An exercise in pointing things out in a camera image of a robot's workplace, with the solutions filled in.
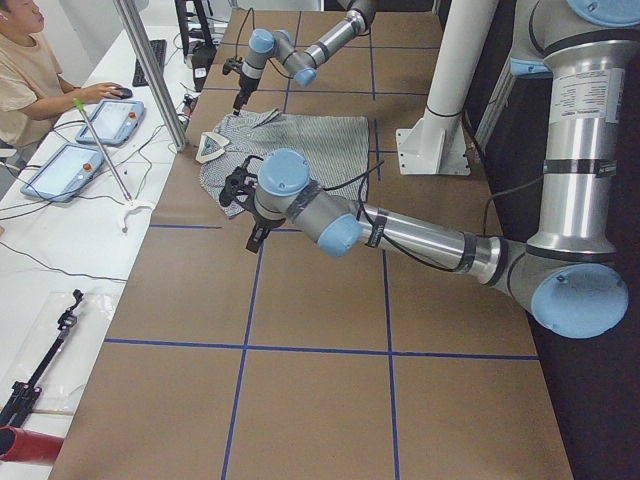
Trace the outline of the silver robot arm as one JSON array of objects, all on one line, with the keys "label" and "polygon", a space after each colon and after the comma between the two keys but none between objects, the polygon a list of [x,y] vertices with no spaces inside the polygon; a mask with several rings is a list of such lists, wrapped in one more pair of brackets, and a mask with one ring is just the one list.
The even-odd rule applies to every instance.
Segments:
[{"label": "silver robot arm", "polygon": [[635,1],[519,1],[510,49],[516,77],[552,82],[539,225],[529,239],[444,225],[478,194],[463,178],[461,115],[496,12],[493,1],[451,4],[423,116],[396,133],[399,169],[427,179],[434,222],[348,200],[316,181],[308,159],[273,149],[224,180],[222,206],[254,219],[247,247],[291,223],[334,257],[357,243],[394,250],[434,269],[468,274],[511,297],[544,328],[584,339],[616,326],[629,302],[606,237],[625,70],[639,50]]},{"label": "silver robot arm", "polygon": [[238,116],[251,95],[258,90],[266,64],[275,59],[300,86],[312,83],[319,67],[353,39],[371,31],[377,13],[377,1],[339,1],[346,14],[335,26],[304,51],[298,51],[285,30],[254,29],[244,58],[228,58],[223,74],[239,74],[239,92],[232,107]]}]

